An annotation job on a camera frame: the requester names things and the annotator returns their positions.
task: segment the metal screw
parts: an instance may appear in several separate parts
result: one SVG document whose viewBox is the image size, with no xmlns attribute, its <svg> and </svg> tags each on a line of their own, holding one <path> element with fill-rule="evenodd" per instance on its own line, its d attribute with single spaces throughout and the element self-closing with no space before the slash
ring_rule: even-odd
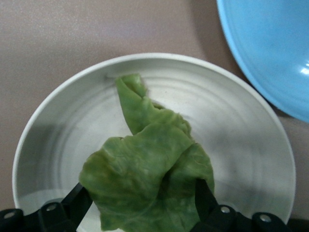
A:
<svg viewBox="0 0 309 232">
<path fill-rule="evenodd" d="M 222 206 L 222 207 L 221 207 L 221 212 L 222 212 L 222 213 L 225 213 L 225 214 L 228 214 L 228 213 L 231 212 L 231 211 L 230 211 L 230 209 L 229 209 L 228 207 Z"/>
<path fill-rule="evenodd" d="M 3 218 L 4 218 L 4 219 L 11 218 L 11 217 L 13 217 L 14 215 L 15 215 L 15 212 L 12 211 L 12 212 L 9 212 L 9 213 L 5 214 Z"/>
<path fill-rule="evenodd" d="M 271 218 L 265 214 L 261 214 L 260 215 L 260 219 L 263 221 L 263 222 L 271 222 Z"/>
<path fill-rule="evenodd" d="M 57 205 L 56 204 L 51 204 L 50 206 L 47 207 L 46 211 L 52 211 L 56 209 Z"/>
</svg>

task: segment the blue bowl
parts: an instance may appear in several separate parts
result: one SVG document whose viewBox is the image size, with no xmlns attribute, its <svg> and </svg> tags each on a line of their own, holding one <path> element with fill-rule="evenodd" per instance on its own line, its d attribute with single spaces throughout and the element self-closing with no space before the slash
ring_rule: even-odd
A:
<svg viewBox="0 0 309 232">
<path fill-rule="evenodd" d="M 287 114 L 309 122 L 309 4 L 217 0 L 233 56 L 252 85 Z"/>
</svg>

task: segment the white ceramic bowl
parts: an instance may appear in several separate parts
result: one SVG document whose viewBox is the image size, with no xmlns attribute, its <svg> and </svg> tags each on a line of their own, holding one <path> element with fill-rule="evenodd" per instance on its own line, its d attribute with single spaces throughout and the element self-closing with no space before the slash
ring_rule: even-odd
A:
<svg viewBox="0 0 309 232">
<path fill-rule="evenodd" d="M 174 54 L 137 54 L 94 65 L 67 80 L 35 111 L 20 138 L 13 170 L 15 205 L 31 213 L 64 197 L 86 158 L 112 136 L 130 132 L 114 80 L 140 73 L 149 96 L 181 113 L 209 154 L 215 196 L 250 217 L 288 220 L 295 164 L 275 113 L 245 82 L 208 62 Z M 91 206 L 79 231 L 99 232 Z"/>
</svg>

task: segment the table surface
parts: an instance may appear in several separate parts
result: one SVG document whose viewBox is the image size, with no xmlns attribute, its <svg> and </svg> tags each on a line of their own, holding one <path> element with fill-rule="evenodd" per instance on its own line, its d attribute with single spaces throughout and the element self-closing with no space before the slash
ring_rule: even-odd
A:
<svg viewBox="0 0 309 232">
<path fill-rule="evenodd" d="M 0 210 L 14 207 L 16 146 L 47 95 L 91 65 L 145 52 L 200 58 L 248 82 L 225 41 L 215 0 L 0 2 Z M 309 124 L 274 110 L 295 156 L 292 217 L 309 219 Z"/>
</svg>

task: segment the green cabbage leaf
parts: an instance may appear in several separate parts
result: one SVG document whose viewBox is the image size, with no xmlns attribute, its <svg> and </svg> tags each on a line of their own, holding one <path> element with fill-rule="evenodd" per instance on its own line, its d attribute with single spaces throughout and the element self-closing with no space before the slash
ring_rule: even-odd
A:
<svg viewBox="0 0 309 232">
<path fill-rule="evenodd" d="M 100 211 L 102 230 L 188 232 L 199 221 L 195 182 L 214 191 L 210 158 L 183 117 L 152 103 L 138 74 L 116 80 L 133 135 L 109 138 L 79 181 Z"/>
</svg>

